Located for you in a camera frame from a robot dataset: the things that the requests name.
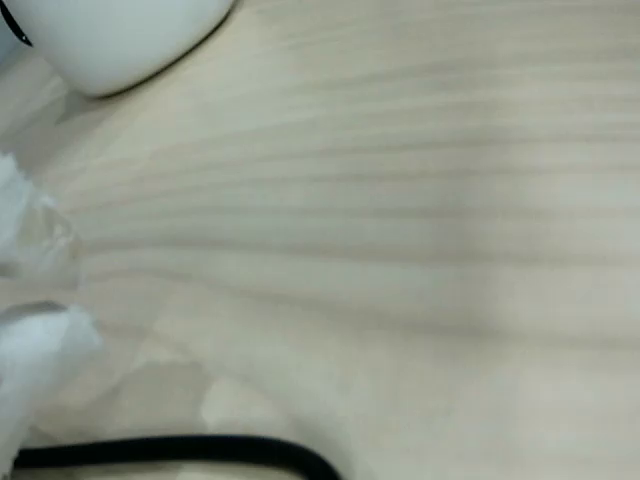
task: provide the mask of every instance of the wooden table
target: wooden table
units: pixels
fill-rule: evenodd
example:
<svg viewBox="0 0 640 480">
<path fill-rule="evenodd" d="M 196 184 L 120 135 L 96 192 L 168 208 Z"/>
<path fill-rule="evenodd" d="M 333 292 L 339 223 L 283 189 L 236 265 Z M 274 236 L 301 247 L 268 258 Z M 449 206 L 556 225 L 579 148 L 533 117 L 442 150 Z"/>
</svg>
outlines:
<svg viewBox="0 0 640 480">
<path fill-rule="evenodd" d="M 639 62 L 636 0 L 246 0 L 102 102 L 20 54 L 0 147 L 84 234 L 62 298 L 107 339 L 38 432 L 280 435 L 350 480 L 637 479 Z M 285 478 L 261 474 L 77 478 Z"/>
</svg>

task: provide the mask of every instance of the paper tissue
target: paper tissue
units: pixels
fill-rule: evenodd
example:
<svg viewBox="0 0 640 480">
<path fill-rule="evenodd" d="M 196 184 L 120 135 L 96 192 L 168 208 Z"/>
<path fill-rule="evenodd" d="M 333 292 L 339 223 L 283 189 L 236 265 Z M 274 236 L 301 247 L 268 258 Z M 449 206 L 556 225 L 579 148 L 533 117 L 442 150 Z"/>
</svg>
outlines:
<svg viewBox="0 0 640 480">
<path fill-rule="evenodd" d="M 79 255 L 71 223 L 18 171 L 13 157 L 0 154 L 0 276 L 75 286 Z M 11 470 L 35 409 L 100 344 L 80 307 L 42 302 L 0 313 L 0 478 Z"/>
</svg>

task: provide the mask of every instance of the black wire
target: black wire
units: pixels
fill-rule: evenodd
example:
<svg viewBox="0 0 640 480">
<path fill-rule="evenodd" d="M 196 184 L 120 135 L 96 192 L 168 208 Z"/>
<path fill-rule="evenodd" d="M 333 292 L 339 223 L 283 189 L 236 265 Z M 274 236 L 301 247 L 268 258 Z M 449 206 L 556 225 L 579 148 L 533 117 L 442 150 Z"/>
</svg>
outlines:
<svg viewBox="0 0 640 480">
<path fill-rule="evenodd" d="M 292 442 L 247 435 L 132 438 L 58 447 L 25 448 L 16 469 L 73 468 L 148 462 L 225 462 L 286 470 L 307 480 L 340 480 L 314 451 Z"/>
<path fill-rule="evenodd" d="M 9 27 L 9 29 L 18 38 L 18 40 L 20 40 L 25 45 L 29 45 L 30 47 L 32 47 L 33 45 L 31 44 L 31 41 L 24 34 L 22 29 L 18 25 L 18 22 L 15 21 L 13 15 L 11 15 L 11 12 L 2 0 L 0 0 L 0 13 L 2 14 L 2 18 L 4 18 L 4 21 L 6 22 L 7 27 Z"/>
</svg>

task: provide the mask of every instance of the plastic bag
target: plastic bag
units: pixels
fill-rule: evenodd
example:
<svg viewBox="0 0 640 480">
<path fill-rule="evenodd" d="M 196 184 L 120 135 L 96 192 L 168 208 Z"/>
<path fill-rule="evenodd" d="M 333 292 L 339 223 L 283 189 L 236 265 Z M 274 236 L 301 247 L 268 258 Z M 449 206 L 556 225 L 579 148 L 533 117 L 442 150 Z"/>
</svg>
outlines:
<svg viewBox="0 0 640 480">
<path fill-rule="evenodd" d="M 81 243 L 53 200 L 0 154 L 0 276 L 77 286 Z"/>
<path fill-rule="evenodd" d="M 0 155 L 0 276 L 56 286 L 79 279 L 80 241 L 46 195 Z M 0 478 L 35 409 L 74 376 L 101 340 L 80 307 L 34 303 L 0 313 Z"/>
</svg>

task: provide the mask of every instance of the white mug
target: white mug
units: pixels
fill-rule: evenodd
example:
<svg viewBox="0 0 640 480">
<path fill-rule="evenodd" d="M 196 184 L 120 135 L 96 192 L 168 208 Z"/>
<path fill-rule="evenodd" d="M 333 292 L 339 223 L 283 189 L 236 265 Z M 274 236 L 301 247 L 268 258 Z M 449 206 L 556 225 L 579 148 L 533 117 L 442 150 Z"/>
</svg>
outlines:
<svg viewBox="0 0 640 480">
<path fill-rule="evenodd" d="M 7 24 L 69 84 L 102 96 L 187 52 L 233 0 L 0 0 Z"/>
</svg>

